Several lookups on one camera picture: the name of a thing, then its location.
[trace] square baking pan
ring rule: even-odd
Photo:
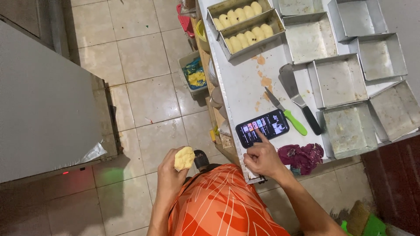
[[[378,0],[331,0],[328,8],[338,42],[386,32]]]
[[[341,159],[378,148],[366,102],[318,111],[317,117],[327,157]]]
[[[241,49],[236,53],[232,53],[229,48],[226,46],[226,38],[230,38],[232,36],[236,36],[239,33],[244,33],[246,31],[251,31],[254,26],[261,26],[262,24],[267,24],[273,29],[273,36],[270,36],[266,39],[263,39],[259,42],[256,42],[253,45],[250,45],[246,48]],[[243,55],[247,52],[251,52],[275,39],[280,37],[281,34],[284,34],[284,25],[281,22],[280,16],[278,15],[275,9],[271,9],[270,11],[263,12],[260,15],[250,18],[247,21],[243,21],[240,24],[236,24],[234,26],[228,27],[226,29],[222,29],[220,32],[219,44],[222,47],[223,52],[228,60],[236,58],[240,55]]]
[[[322,0],[277,0],[282,16],[295,16],[324,12]]]
[[[318,109],[369,98],[356,53],[317,59],[307,67]]]
[[[237,8],[244,8],[244,6],[251,5],[252,2],[258,2],[261,5],[262,13],[273,9],[273,6],[270,4],[270,1],[268,1],[268,0],[227,0],[227,1],[223,1],[221,3],[216,3],[214,5],[211,5],[211,6],[207,7],[207,21],[209,23],[210,30],[214,35],[214,38],[216,40],[219,40],[220,31],[217,30],[216,25],[214,24],[213,18],[219,19],[219,16],[221,14],[227,14],[227,12],[231,9],[235,11]],[[249,19],[246,19],[245,21],[241,21],[241,22],[236,23],[232,26],[229,26],[226,29],[228,29],[230,27],[233,27],[233,26],[237,26],[238,24],[241,24],[241,23],[246,22],[248,20],[251,20],[252,18],[254,18],[256,16],[253,16]]]
[[[351,53],[359,55],[367,81],[407,75],[404,55],[395,33],[357,37],[350,42],[349,48]]]
[[[420,126],[420,107],[406,80],[372,96],[373,124],[381,141],[395,141]]]
[[[286,59],[303,64],[337,55],[337,45],[327,12],[283,17]]]

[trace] phone screen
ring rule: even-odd
[[[289,131],[289,125],[283,111],[275,110],[236,126],[236,132],[244,148],[252,147],[255,142],[262,142],[255,132],[260,129],[267,139],[275,138]]]

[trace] dirty floor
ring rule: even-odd
[[[192,50],[176,5],[71,0],[64,11],[72,60],[110,87],[124,154],[1,191],[0,235],[145,236],[157,167],[170,148],[190,145],[211,163],[228,162],[210,140],[205,102],[190,96],[178,74],[177,59]],[[196,172],[190,169],[189,176]],[[373,201],[360,157],[326,163],[299,180],[328,213],[358,199]],[[283,190],[273,180],[256,187],[275,221],[296,232]]]

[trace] dough ball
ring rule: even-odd
[[[252,2],[251,8],[253,9],[255,15],[261,14],[263,12],[261,5],[257,2]]]
[[[235,14],[238,17],[238,21],[239,22],[244,21],[244,20],[247,19],[247,16],[245,15],[245,12],[244,12],[244,10],[242,8],[236,9],[235,10]]]
[[[225,39],[226,46],[228,46],[229,51],[231,54],[234,54],[234,48],[232,47],[231,41],[229,39]]]
[[[228,11],[228,18],[232,25],[238,23],[239,17],[236,16],[233,10]]]
[[[243,48],[246,48],[246,47],[249,46],[248,40],[247,40],[247,38],[245,37],[244,34],[238,34],[236,37],[241,42],[241,45],[242,45]]]
[[[242,49],[242,44],[238,38],[236,38],[235,36],[232,36],[229,40],[231,41],[234,52],[238,52]]]
[[[274,35],[273,29],[271,28],[271,26],[269,26],[267,24],[262,24],[260,28],[264,32],[265,38],[268,38],[268,37]]]
[[[257,36],[255,36],[255,34],[252,33],[251,31],[245,32],[244,35],[247,38],[249,45],[253,45],[254,43],[257,42]]]
[[[220,23],[220,20],[219,19],[213,18],[213,22],[214,22],[214,25],[216,26],[216,29],[218,31],[224,29],[224,27],[223,27],[222,23]]]
[[[257,37],[257,42],[265,39],[265,35],[264,35],[264,31],[260,28],[260,27],[254,27],[252,29],[252,32],[255,34],[255,36]]]
[[[232,25],[231,22],[229,21],[229,17],[225,14],[221,14],[219,16],[219,20],[220,20],[220,23],[222,23],[223,28],[227,28]]]
[[[244,12],[247,19],[255,16],[254,10],[250,6],[244,6]]]
[[[195,154],[192,151],[192,148],[189,146],[184,147],[175,154],[174,167],[178,170],[190,169],[194,162],[194,158]]]

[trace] hand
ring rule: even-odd
[[[260,136],[262,143],[254,143],[244,154],[244,163],[254,173],[269,176],[276,181],[284,181],[292,175],[285,165],[281,162],[276,149],[270,141],[259,131],[255,132]]]
[[[188,169],[180,170],[178,172],[174,167],[175,154],[184,147],[185,146],[169,150],[162,163],[157,168],[158,179],[155,202],[160,202],[159,204],[170,206],[179,194],[185,181]]]

